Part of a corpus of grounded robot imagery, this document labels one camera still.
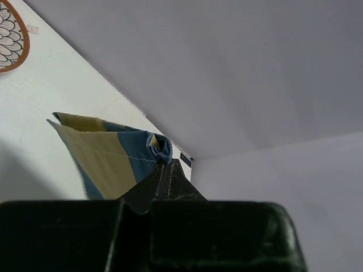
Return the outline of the floral ceramic plate orange rim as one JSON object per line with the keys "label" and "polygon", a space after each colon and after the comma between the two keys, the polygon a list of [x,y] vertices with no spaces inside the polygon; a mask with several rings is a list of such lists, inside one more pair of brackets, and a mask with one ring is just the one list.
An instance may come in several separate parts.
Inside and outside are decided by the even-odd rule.
{"label": "floral ceramic plate orange rim", "polygon": [[1,74],[17,69],[27,59],[30,39],[26,25],[9,1],[1,1]]}

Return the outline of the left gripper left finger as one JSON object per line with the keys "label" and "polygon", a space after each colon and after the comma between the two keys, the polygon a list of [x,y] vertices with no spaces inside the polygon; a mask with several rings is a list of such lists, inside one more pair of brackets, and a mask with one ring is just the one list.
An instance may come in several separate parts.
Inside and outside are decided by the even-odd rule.
{"label": "left gripper left finger", "polygon": [[2,271],[157,271],[148,177],[116,200],[1,204]]}

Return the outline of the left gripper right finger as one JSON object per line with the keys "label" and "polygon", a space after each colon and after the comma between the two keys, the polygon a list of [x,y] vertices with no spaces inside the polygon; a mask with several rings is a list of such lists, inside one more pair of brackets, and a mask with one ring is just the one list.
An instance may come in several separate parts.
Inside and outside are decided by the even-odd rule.
{"label": "left gripper right finger", "polygon": [[150,207],[151,271],[306,271],[297,231],[273,202],[208,201],[178,172],[161,172]]}

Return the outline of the blue beige white cloth napkin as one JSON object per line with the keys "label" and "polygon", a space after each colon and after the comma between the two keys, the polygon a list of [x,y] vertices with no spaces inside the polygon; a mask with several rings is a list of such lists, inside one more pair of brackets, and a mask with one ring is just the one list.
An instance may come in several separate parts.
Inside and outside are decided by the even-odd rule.
{"label": "blue beige white cloth napkin", "polygon": [[117,199],[159,162],[172,163],[164,135],[96,117],[55,112],[49,121],[77,166],[88,199]]}

